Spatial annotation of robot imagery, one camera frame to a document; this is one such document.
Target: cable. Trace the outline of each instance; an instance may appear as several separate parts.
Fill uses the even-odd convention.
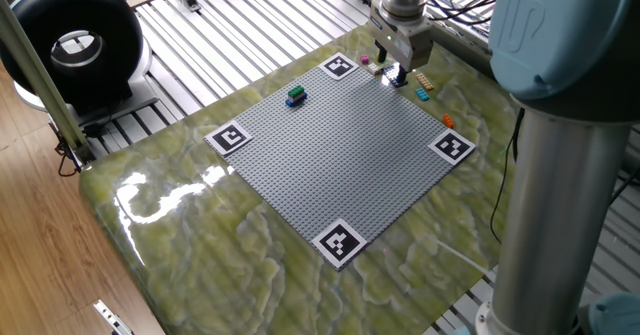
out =
[[[611,206],[613,204],[614,201],[616,201],[616,199],[618,198],[618,196],[620,196],[620,194],[622,194],[622,192],[624,191],[624,189],[627,188],[627,186],[629,186],[629,184],[631,184],[633,182],[633,180],[636,178],[636,176],[638,176],[638,174],[640,174],[640,166],[638,166],[633,173],[631,173],[631,175],[629,175],[629,177],[627,178],[627,180],[620,185],[620,187],[618,188],[618,190],[616,190],[613,193],[613,196],[611,196],[611,202],[609,202],[609,206]]]
[[[442,20],[456,20],[458,22],[461,23],[474,23],[474,22],[467,22],[464,20],[460,20],[457,19],[458,16],[465,14],[471,10],[474,10],[476,8],[482,7],[482,6],[486,6],[486,5],[491,5],[494,4],[496,0],[483,0],[481,2],[479,2],[478,4],[472,6],[472,7],[468,7],[468,8],[462,8],[462,9],[447,9],[444,6],[442,6],[437,0],[429,0],[431,1],[431,3],[436,6],[437,8],[439,8],[440,10],[442,10],[442,12],[444,12],[447,16],[446,17],[442,17],[442,18],[430,18],[429,20],[431,21],[442,21]],[[457,11],[457,14],[451,14],[450,11]],[[476,21],[475,23],[486,23],[491,21],[491,18],[485,19],[485,20],[480,20],[480,21]]]
[[[500,190],[498,191],[498,198],[496,199],[496,205],[493,207],[493,212],[491,213],[491,219],[489,220],[489,228],[491,229],[491,233],[493,237],[496,238],[498,243],[502,244],[502,241],[496,235],[495,230],[493,229],[493,220],[496,217],[496,211],[498,211],[498,205],[500,205],[500,198],[502,198],[502,191],[504,190],[504,184],[507,181],[507,170],[509,169],[509,149],[511,149],[511,145],[513,145],[513,160],[517,161],[518,159],[518,146],[516,143],[518,142],[518,134],[520,133],[520,126],[522,125],[522,119],[524,119],[524,108],[520,108],[518,112],[518,117],[516,119],[516,125],[513,128],[513,134],[511,134],[511,139],[509,139],[509,143],[507,144],[507,151],[504,156],[504,173],[502,174],[502,183],[500,184]]]
[[[447,15],[446,17],[442,17],[442,18],[431,18],[430,19],[431,21],[452,20],[464,25],[479,25],[479,24],[488,23],[489,21],[491,21],[491,17],[483,20],[467,21],[467,20],[460,19],[459,16],[471,10],[474,10],[483,6],[495,4],[497,0],[472,0],[471,2],[469,2],[469,4],[467,4],[463,8],[456,8],[453,3],[453,0],[449,0],[450,7],[448,8],[444,7],[438,0],[428,0],[428,1],[430,1],[431,4],[439,8],[442,12],[444,12]]]
[[[73,169],[73,172],[70,174],[63,174],[62,173],[62,167],[64,166],[64,161],[69,158],[71,159],[74,164],[75,164],[75,160],[71,157],[71,155],[69,155],[69,152],[67,151],[67,148],[64,146],[64,143],[59,142],[58,145],[55,147],[54,149],[58,155],[62,156],[62,160],[60,161],[60,166],[58,167],[58,175],[62,176],[62,177],[71,177],[75,174],[78,173],[78,165],[76,164],[76,168]]]
[[[622,180],[622,181],[627,181],[628,178],[622,176],[622,175],[618,175],[618,179]],[[629,183],[629,185],[633,185],[633,186],[640,186],[640,181],[632,179],[631,183]]]
[[[518,118],[516,119],[516,128],[513,130],[513,161],[518,161],[518,135],[520,134],[520,125],[524,119],[524,108],[520,108]]]
[[[502,174],[502,184],[500,184],[500,190],[498,191],[498,198],[496,199],[496,205],[493,207],[493,212],[491,213],[491,219],[489,220],[489,228],[491,229],[491,233],[493,237],[496,238],[496,241],[499,244],[502,244],[500,238],[496,234],[496,231],[493,229],[493,220],[496,217],[496,211],[498,211],[498,205],[500,205],[500,198],[502,197],[502,191],[504,190],[504,184],[507,181],[507,170],[509,168],[509,149],[511,148],[511,143],[513,142],[513,135],[511,136],[511,140],[509,140],[509,144],[507,144],[507,152],[504,156],[504,173]]]

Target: metal grating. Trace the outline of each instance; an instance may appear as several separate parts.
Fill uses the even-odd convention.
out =
[[[109,123],[98,157],[127,147],[367,22],[357,0],[151,0],[135,13],[151,45],[145,79],[160,99]]]
[[[474,5],[482,0],[438,0],[441,4],[449,7],[452,5],[456,8],[463,8],[468,5]],[[467,13],[461,14],[460,19],[467,22],[476,22],[490,19],[493,15],[493,9],[495,4],[479,7],[471,10]],[[428,13],[435,18],[442,18],[445,13],[436,6],[427,6]],[[480,48],[488,50],[489,42],[489,30],[491,29],[491,22],[476,25],[465,25],[453,20],[438,21],[437,23],[445,25],[451,31],[462,35],[466,39],[470,40]]]

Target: table surface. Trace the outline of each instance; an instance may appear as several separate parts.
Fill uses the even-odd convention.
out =
[[[471,262],[497,264],[489,218],[516,107],[440,46],[419,69],[431,100],[417,97],[416,73],[399,92],[435,118],[448,113],[477,150],[340,273],[203,141],[334,53],[358,61],[375,50],[359,27],[82,172],[81,191],[168,334],[421,334],[480,279]]]

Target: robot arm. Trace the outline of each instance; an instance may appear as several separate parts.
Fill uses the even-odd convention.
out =
[[[427,0],[373,0],[368,26],[380,49],[378,61],[390,52],[400,63],[398,80],[407,71],[425,65],[431,56],[431,21],[424,7]]]

